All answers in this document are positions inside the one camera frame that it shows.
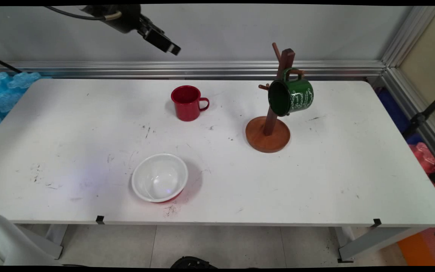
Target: white bowl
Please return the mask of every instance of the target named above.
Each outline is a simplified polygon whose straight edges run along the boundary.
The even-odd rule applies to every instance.
[[[149,202],[164,202],[177,196],[188,180],[188,169],[176,155],[162,153],[146,158],[132,174],[132,188]]]

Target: round wooden base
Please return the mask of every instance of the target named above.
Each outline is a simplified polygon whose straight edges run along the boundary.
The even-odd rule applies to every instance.
[[[273,134],[265,136],[264,122],[266,122],[266,116],[256,117],[249,121],[246,126],[246,139],[248,143],[256,150],[264,153],[278,152],[290,140],[290,130],[281,120],[276,120]]]

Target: red mug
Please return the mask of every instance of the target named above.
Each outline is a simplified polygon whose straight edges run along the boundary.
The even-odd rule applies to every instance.
[[[177,118],[186,122],[196,119],[201,111],[209,108],[209,99],[201,98],[201,92],[193,86],[186,85],[175,88],[171,98],[176,107]],[[199,108],[199,101],[207,101],[207,106]]]

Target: black pole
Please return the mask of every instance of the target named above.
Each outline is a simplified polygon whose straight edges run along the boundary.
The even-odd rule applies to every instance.
[[[426,122],[426,120],[434,111],[435,100],[423,112],[420,112],[412,117],[409,127],[407,127],[407,129],[402,132],[402,137],[407,140],[414,133],[416,133],[416,129],[418,129],[424,122]]]
[[[13,71],[13,72],[18,73],[18,74],[23,72],[23,71],[21,71],[20,69],[17,69],[17,68],[15,68],[15,67],[12,67],[11,65],[9,65],[9,64],[7,64],[7,63],[1,61],[1,60],[0,60],[0,65],[6,67],[7,69],[10,69],[10,70]]]

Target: gray wall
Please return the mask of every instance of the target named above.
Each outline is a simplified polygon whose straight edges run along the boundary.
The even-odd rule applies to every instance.
[[[85,14],[75,7],[59,7]],[[268,4],[142,5],[182,50],[154,48],[136,31],[44,7],[0,7],[0,59],[134,62],[276,60],[271,43],[296,60],[379,60],[410,7]]]

